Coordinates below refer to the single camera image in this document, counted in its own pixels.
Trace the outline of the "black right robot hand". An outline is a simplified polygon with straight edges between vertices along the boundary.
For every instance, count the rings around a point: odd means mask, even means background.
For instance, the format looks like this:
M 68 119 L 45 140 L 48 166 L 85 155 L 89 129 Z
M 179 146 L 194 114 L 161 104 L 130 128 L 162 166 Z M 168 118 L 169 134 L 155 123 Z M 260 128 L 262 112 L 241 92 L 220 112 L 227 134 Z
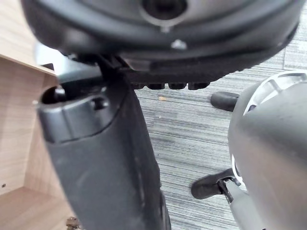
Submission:
M 271 58 L 293 39 L 303 0 L 23 0 L 36 60 L 58 86 L 36 111 L 65 196 L 87 230 L 171 228 L 160 170 L 135 90 L 203 89 Z M 307 227 L 307 73 L 287 71 L 241 94 L 231 168 L 191 186 L 224 195 L 242 230 Z

